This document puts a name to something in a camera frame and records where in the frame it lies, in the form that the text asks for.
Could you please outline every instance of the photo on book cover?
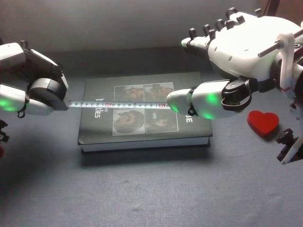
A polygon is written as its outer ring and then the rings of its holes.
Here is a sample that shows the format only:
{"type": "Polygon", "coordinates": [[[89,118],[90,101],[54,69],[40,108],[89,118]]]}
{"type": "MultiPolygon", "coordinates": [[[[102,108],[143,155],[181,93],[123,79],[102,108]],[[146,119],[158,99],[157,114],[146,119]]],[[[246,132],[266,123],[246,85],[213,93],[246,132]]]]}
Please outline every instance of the photo on book cover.
{"type": "Polygon", "coordinates": [[[171,110],[145,110],[146,133],[178,131],[177,115],[171,110]]]}
{"type": "Polygon", "coordinates": [[[166,97],[174,91],[173,83],[144,84],[145,102],[166,102],[166,97]]]}
{"type": "Polygon", "coordinates": [[[116,86],[114,89],[114,100],[120,102],[143,102],[144,90],[143,84],[116,86]]]}
{"type": "Polygon", "coordinates": [[[113,136],[145,133],[144,109],[115,109],[113,136]]]}

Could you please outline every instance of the black book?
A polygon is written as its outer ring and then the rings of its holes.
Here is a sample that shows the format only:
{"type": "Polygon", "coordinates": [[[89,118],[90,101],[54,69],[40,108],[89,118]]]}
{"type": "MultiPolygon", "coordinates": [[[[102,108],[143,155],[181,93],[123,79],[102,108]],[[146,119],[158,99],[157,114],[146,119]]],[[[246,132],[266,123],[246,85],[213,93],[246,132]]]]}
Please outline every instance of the black book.
{"type": "MultiPolygon", "coordinates": [[[[174,90],[201,84],[199,72],[87,79],[84,101],[165,102],[174,90]]],[[[210,121],[165,109],[83,108],[83,152],[209,145],[210,121]]]]}

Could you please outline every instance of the table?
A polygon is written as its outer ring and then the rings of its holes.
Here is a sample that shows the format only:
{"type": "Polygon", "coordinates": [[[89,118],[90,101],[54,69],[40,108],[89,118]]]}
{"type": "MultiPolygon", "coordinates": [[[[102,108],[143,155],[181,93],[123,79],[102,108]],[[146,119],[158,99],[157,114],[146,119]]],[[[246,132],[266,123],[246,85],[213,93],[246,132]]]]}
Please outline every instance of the table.
{"type": "MultiPolygon", "coordinates": [[[[197,71],[219,79],[201,61],[177,49],[126,51],[126,62],[101,68],[83,56],[54,53],[66,65],[74,100],[85,78],[100,73],[197,71]],[[164,67],[166,54],[169,67],[164,67]],[[146,64],[135,65],[142,57],[146,64]],[[85,73],[78,65],[86,65],[85,73]]],[[[77,145],[80,109],[18,119],[1,112],[9,126],[0,161],[0,213],[9,227],[298,227],[302,216],[303,162],[283,166],[283,146],[258,137],[246,122],[252,110],[274,112],[280,129],[299,125],[277,90],[253,94],[241,114],[212,121],[209,148],[161,148],[82,155],[77,145]]]]}

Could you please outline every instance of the gray wall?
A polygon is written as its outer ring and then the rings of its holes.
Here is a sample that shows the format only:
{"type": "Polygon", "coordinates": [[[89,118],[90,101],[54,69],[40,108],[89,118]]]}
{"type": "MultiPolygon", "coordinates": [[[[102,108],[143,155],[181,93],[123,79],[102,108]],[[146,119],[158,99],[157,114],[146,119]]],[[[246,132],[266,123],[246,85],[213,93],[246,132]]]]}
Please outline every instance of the gray wall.
{"type": "Polygon", "coordinates": [[[253,13],[258,0],[1,0],[0,37],[39,51],[177,46],[230,7],[253,13]]]}

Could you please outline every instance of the red object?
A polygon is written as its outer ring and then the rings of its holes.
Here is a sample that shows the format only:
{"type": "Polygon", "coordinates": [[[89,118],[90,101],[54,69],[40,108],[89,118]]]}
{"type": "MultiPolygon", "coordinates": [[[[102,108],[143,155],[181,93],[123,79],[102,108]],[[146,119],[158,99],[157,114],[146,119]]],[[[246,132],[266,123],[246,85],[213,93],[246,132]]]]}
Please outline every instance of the red object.
{"type": "Polygon", "coordinates": [[[4,154],[4,149],[3,149],[3,147],[0,145],[0,158],[2,158],[3,154],[4,154]]]}
{"type": "Polygon", "coordinates": [[[279,117],[274,113],[264,114],[254,110],[248,114],[247,123],[256,134],[264,138],[271,134],[279,125],[279,117]]]}

